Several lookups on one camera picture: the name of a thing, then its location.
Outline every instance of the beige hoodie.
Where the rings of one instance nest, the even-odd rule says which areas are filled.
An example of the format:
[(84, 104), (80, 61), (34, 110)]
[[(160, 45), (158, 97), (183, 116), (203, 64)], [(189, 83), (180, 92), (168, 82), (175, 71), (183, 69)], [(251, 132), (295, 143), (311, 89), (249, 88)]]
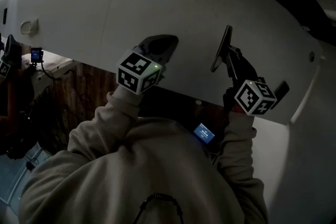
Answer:
[[(108, 93), (92, 121), (71, 131), (67, 151), (39, 165), (20, 223), (133, 223), (152, 194), (172, 196), (185, 224), (266, 223), (263, 183), (253, 178), (253, 119), (230, 114), (220, 157), (178, 123), (138, 119), (137, 96)], [(137, 223), (181, 223), (172, 202), (151, 200)]]

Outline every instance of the display screen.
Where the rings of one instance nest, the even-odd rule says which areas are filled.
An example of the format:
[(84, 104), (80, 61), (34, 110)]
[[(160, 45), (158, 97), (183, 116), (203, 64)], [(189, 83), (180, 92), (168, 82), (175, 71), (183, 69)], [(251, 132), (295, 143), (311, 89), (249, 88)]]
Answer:
[(32, 60), (39, 60), (40, 59), (39, 50), (32, 50), (31, 56)]
[(202, 139), (206, 144), (208, 144), (215, 135), (201, 123), (195, 130), (194, 134), (196, 134), (200, 139)]

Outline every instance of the white panel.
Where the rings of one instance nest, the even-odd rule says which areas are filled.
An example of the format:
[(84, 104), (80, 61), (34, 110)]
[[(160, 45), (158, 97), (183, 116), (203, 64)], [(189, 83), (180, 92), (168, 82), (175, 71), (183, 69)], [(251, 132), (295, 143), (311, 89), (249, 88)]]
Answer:
[[(10, 0), (3, 36), (97, 66), (110, 0)], [(39, 34), (22, 35), (22, 22), (39, 19)]]
[(307, 102), (288, 126), (255, 119), (254, 176), (265, 184), (269, 223), (332, 223), (336, 196), (336, 47), (323, 59)]
[[(289, 93), (265, 119), (286, 124), (303, 98), (317, 68), (321, 49), (275, 0), (112, 0), (105, 25), (99, 67), (116, 71), (115, 62), (147, 36), (178, 36), (160, 86), (223, 105), (230, 86), (225, 65), (210, 67), (226, 25), (232, 45), (265, 77), (274, 91), (284, 80)], [(309, 52), (316, 60), (309, 62)]]

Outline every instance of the small camera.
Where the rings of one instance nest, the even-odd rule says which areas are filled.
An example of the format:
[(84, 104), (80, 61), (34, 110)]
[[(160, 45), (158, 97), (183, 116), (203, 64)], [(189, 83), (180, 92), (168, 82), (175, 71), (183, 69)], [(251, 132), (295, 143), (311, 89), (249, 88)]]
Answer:
[(30, 61), (32, 63), (43, 62), (43, 51), (42, 48), (32, 48), (30, 52)]

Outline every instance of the white curved panel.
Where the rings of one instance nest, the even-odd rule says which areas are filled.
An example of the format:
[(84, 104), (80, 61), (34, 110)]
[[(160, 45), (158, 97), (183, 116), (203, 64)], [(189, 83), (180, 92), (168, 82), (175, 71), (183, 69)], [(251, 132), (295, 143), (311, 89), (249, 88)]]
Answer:
[[(13, 34), (24, 44), (97, 66), (110, 0), (9, 1), (8, 26), (3, 36)], [(35, 18), (39, 19), (39, 34), (22, 35), (21, 23)]]
[(289, 93), (262, 118), (286, 124), (302, 100), (320, 58), (315, 39), (275, 0), (112, 0), (104, 30), (99, 67), (116, 71), (125, 49), (145, 37), (176, 35), (180, 39), (160, 86), (223, 105), (230, 87), (225, 65), (210, 67), (226, 25), (233, 26), (232, 45), (275, 90), (282, 81)]
[[(215, 73), (210, 67), (230, 24), (232, 45), (259, 76), (273, 90), (284, 80), (289, 84), (285, 98), (263, 116), (282, 124), (301, 102), (321, 55), (316, 40), (275, 0), (0, 0), (0, 13), (5, 6), (2, 36), (112, 72), (125, 50), (147, 36), (177, 35), (180, 43), (160, 86), (219, 105), (230, 80), (224, 65)], [(38, 35), (22, 35), (21, 23), (35, 18)]]

